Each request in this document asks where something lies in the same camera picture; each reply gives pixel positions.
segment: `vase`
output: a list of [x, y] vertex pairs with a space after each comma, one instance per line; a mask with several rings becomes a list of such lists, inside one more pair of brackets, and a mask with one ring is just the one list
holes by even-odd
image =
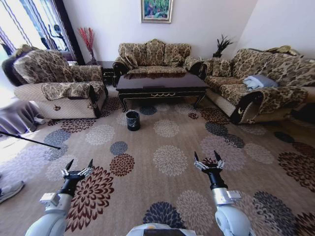
[[220, 52], [216, 52], [216, 53], [213, 53], [212, 57], [214, 58], [220, 58], [222, 56], [222, 54]]
[[90, 55], [91, 55], [91, 64], [92, 65], [97, 65], [97, 62], [96, 62], [96, 59], [94, 57], [93, 51], [90, 51]]

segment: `potted plant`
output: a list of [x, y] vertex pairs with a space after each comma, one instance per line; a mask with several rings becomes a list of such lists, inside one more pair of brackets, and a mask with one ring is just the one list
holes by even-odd
[[94, 57], [94, 52], [93, 52], [93, 42], [94, 42], [94, 31], [91, 28], [78, 28], [79, 34], [82, 37], [85, 45], [87, 46], [87, 49], [89, 50], [91, 54], [91, 64], [92, 65], [97, 65], [97, 62]]
[[228, 45], [231, 45], [232, 43], [232, 39], [227, 39], [227, 36], [224, 36], [223, 34], [221, 34], [221, 41], [219, 41], [219, 39], [217, 39], [217, 44], [218, 44], [218, 50], [213, 53], [213, 57], [214, 58], [220, 58], [222, 56], [222, 51], [227, 48]]

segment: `red decorative branches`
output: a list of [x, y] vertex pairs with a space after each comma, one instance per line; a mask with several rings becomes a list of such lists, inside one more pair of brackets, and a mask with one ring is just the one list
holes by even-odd
[[93, 54], [93, 42], [94, 42], [94, 31], [91, 28], [81, 27], [78, 28], [79, 34], [82, 37], [85, 45], [87, 46], [89, 52]]

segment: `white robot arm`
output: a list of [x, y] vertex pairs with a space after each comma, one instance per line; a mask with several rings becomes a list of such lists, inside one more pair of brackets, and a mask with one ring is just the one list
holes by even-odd
[[71, 207], [76, 185], [93, 171], [93, 160], [91, 160], [88, 167], [82, 171], [68, 172], [72, 162], [73, 160], [61, 170], [65, 179], [63, 187], [57, 193], [45, 193], [39, 200], [45, 205], [45, 215], [29, 227], [25, 236], [62, 236], [64, 234], [65, 218]]
[[217, 164], [204, 165], [199, 161], [195, 152], [194, 165], [209, 176], [210, 188], [217, 206], [215, 214], [217, 224], [224, 236], [255, 236], [247, 216], [233, 206], [235, 201], [241, 199], [241, 195], [238, 191], [227, 190], [227, 185], [220, 176], [220, 172], [224, 167], [224, 161], [221, 160], [216, 151], [214, 152], [218, 161]]

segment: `sofa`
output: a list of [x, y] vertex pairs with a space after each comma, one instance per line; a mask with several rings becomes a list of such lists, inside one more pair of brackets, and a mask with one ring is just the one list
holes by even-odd
[[17, 98], [35, 101], [48, 119], [98, 118], [108, 95], [101, 66], [69, 66], [58, 51], [14, 54], [2, 68]]
[[[264, 75], [278, 87], [248, 90], [243, 80]], [[207, 96], [235, 124], [283, 120], [292, 109], [315, 102], [315, 60], [240, 49], [232, 60], [209, 59], [201, 67]]]
[[119, 57], [113, 64], [115, 83], [120, 76], [198, 74], [202, 61], [190, 56], [191, 45], [187, 43], [164, 43], [153, 39], [147, 43], [121, 43]]

